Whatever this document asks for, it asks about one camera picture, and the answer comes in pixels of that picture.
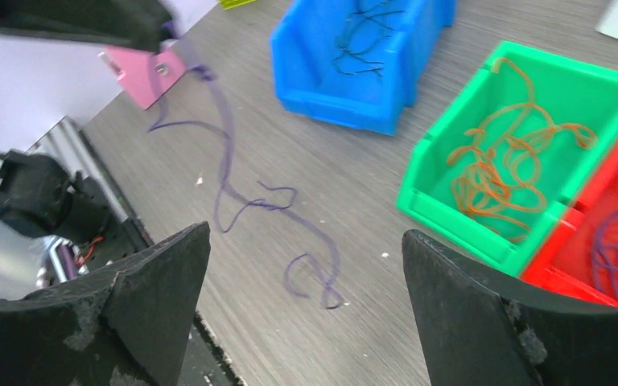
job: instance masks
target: orange wire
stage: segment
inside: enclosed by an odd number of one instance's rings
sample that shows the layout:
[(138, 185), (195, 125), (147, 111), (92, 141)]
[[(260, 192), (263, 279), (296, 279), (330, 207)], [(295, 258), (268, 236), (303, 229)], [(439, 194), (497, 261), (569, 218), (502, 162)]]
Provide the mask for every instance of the orange wire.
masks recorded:
[(103, 236), (98, 236), (94, 238), (91, 241), (91, 244), (89, 245), (89, 250), (86, 252), (84, 257), (76, 258), (77, 266), (81, 267), (82, 265), (86, 264), (86, 261), (91, 257), (91, 255), (93, 255), (93, 251), (96, 250), (96, 244), (101, 243), (103, 240), (105, 240)]
[[(536, 104), (536, 92), (532, 80), (515, 63), (507, 58), (499, 58), (494, 62), (492, 72), (498, 73), (503, 63), (508, 64), (525, 81), (527, 102), (505, 106), (486, 117), (476, 128), (467, 130), (465, 135), (472, 137), (471, 144), (460, 146), (452, 151), (447, 158), (447, 165), (453, 166), (469, 154), (475, 157), (474, 163), (466, 166), (461, 175), (451, 181), (451, 193), (454, 196), (456, 206), (463, 214), (472, 219), (480, 216), (488, 217), (506, 221), (524, 229), (524, 234), (507, 238), (513, 243), (518, 243), (526, 238), (526, 234), (530, 230), (529, 226), (500, 212), (513, 209), (527, 213), (539, 213), (546, 209), (546, 197), (535, 187), (542, 177), (542, 166), (538, 155), (548, 149), (554, 136), (562, 131), (573, 133), (577, 145), (584, 149), (591, 148), (596, 135), (584, 125), (575, 123), (556, 125), (548, 112)], [(510, 127), (486, 151), (482, 150), (480, 145), (487, 138), (487, 127), (497, 118), (517, 109), (521, 109), (521, 112)], [(546, 127), (522, 137), (516, 137), (515, 131), (534, 110), (546, 120)], [(508, 145), (502, 163), (515, 183), (507, 183), (496, 168), (496, 148), (502, 143)], [(528, 161), (533, 163), (534, 168), (531, 175), (527, 179), (523, 179), (518, 174), (518, 170), (522, 164)], [(532, 205), (513, 203), (512, 199), (516, 191), (533, 193), (536, 203)], [(501, 234), (494, 228), (487, 228)]]

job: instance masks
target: gray tabletop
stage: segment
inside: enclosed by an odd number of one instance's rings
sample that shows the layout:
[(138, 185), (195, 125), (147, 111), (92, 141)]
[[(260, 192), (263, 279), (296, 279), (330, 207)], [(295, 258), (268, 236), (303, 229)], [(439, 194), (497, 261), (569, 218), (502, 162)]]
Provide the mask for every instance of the gray tabletop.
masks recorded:
[[(429, 384), (400, 251), (403, 232), (420, 226), (394, 206), (410, 150), (502, 39), (618, 69), (618, 41), (595, 32), (607, 3), (459, 0), (456, 23), (443, 32), (418, 82), (418, 103), (402, 114), (394, 138), (282, 109), (268, 40), (289, 0), (216, 8), (190, 31), (236, 116), (232, 183), (250, 198), (269, 200), (284, 198), (264, 192), (258, 180), (297, 187), (295, 210), (333, 237), (342, 256), (336, 288), (348, 305), (327, 311), (310, 269), (293, 277), (310, 299), (294, 298), (282, 285), (286, 265), (300, 253), (312, 252), (331, 268), (324, 243), (305, 229), (251, 209), (230, 233), (212, 234), (199, 309), (248, 384)], [(206, 86), (191, 77), (167, 98), (170, 119), (220, 123)], [(222, 141), (194, 127), (146, 134), (156, 117), (121, 95), (85, 131), (159, 240), (196, 221), (212, 222)], [(224, 222), (239, 207), (224, 199)]]

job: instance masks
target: white wall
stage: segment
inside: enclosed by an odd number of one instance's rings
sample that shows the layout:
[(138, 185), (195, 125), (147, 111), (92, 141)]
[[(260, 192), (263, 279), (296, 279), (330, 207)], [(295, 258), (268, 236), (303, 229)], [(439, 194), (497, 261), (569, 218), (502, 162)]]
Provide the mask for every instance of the white wall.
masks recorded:
[[(216, 0), (167, 0), (179, 29)], [(98, 59), (100, 46), (0, 36), (0, 150), (25, 150), (63, 116), (82, 125), (121, 89)]]

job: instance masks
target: pink object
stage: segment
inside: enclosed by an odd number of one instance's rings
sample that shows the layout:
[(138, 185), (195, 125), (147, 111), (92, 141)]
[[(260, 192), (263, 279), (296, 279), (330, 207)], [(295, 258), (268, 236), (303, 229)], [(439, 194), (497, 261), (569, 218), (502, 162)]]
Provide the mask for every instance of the pink object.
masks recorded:
[[(108, 46), (101, 58), (112, 68), (117, 82), (125, 89), (141, 109), (151, 107), (186, 72), (186, 65), (170, 49), (152, 59), (157, 64), (150, 73), (148, 63), (152, 54), (145, 51), (130, 50)], [(155, 95), (150, 85), (150, 76), (159, 82), (159, 95)]]

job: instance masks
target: blue object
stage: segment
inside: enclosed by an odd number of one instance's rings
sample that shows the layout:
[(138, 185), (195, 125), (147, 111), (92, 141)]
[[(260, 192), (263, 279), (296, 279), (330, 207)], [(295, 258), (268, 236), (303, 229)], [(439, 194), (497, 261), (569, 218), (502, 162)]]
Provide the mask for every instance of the blue object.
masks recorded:
[(455, 0), (295, 0), (271, 35), (276, 96), (293, 113), (394, 135), (454, 17)]

